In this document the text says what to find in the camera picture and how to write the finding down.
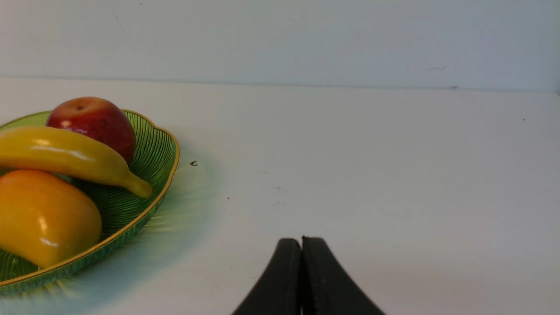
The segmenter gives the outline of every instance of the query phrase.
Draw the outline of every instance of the white wall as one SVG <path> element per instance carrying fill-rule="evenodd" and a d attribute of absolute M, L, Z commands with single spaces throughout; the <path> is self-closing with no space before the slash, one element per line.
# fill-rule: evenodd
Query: white wall
<path fill-rule="evenodd" d="M 0 76 L 553 91 L 559 0 L 1 0 Z"/>

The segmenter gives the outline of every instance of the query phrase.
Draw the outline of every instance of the fruit bowl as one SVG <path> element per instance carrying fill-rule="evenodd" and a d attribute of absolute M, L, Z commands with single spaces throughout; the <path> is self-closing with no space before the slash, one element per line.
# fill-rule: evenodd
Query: fruit bowl
<path fill-rule="evenodd" d="M 141 199 L 124 188 L 68 178 L 96 203 L 102 221 L 100 242 L 77 256 L 42 270 L 0 250 L 0 296 L 46 285 L 91 265 L 128 241 L 157 211 L 179 163 L 179 144 L 171 133 L 157 128 L 148 118 L 131 110 L 123 112 L 136 134 L 137 148 L 130 170 L 153 187 L 153 196 Z M 18 126 L 44 126 L 49 114 L 50 111 L 15 119 L 0 126 L 0 131 Z"/>

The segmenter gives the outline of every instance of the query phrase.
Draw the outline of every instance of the white table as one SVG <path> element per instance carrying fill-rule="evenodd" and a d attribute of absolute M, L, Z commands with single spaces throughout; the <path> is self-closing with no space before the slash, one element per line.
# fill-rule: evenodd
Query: white table
<path fill-rule="evenodd" d="M 174 184 L 126 247 L 2 315 L 230 314 L 303 234 L 389 315 L 560 312 L 556 94 L 5 78 L 0 121 L 84 95 L 175 134 Z"/>

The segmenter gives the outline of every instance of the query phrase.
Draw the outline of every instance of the banana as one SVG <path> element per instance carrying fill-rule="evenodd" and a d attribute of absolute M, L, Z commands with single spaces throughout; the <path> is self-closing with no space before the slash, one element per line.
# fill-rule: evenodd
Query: banana
<path fill-rule="evenodd" d="M 152 187 L 134 175 L 127 162 L 104 143 L 76 132 L 43 126 L 0 132 L 0 168 L 35 169 L 90 182 L 120 186 L 141 198 Z"/>

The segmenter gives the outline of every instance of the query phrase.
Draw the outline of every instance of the red apple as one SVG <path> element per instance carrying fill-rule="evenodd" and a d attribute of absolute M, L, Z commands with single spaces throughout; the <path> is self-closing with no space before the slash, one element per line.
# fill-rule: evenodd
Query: red apple
<path fill-rule="evenodd" d="M 127 163 L 136 150 L 136 137 L 127 117 L 108 100 L 85 97 L 58 105 L 46 120 L 47 127 L 81 133 L 103 142 Z"/>

